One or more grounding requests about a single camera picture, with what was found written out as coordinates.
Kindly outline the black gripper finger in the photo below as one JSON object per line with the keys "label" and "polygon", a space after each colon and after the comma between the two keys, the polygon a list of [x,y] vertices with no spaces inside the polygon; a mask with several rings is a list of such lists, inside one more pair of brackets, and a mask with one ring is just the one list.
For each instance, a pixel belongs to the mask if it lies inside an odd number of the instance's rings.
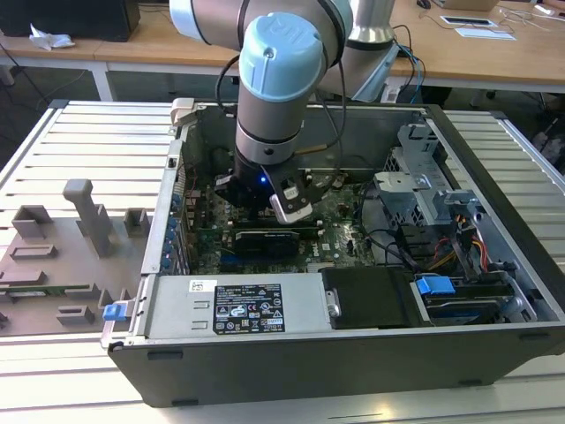
{"label": "black gripper finger", "polygon": [[318,203],[323,199],[328,186],[323,181],[316,182],[313,176],[306,177],[306,200],[310,204]]}
{"label": "black gripper finger", "polygon": [[215,181],[215,193],[231,205],[239,204],[239,184],[237,177],[227,175]]}

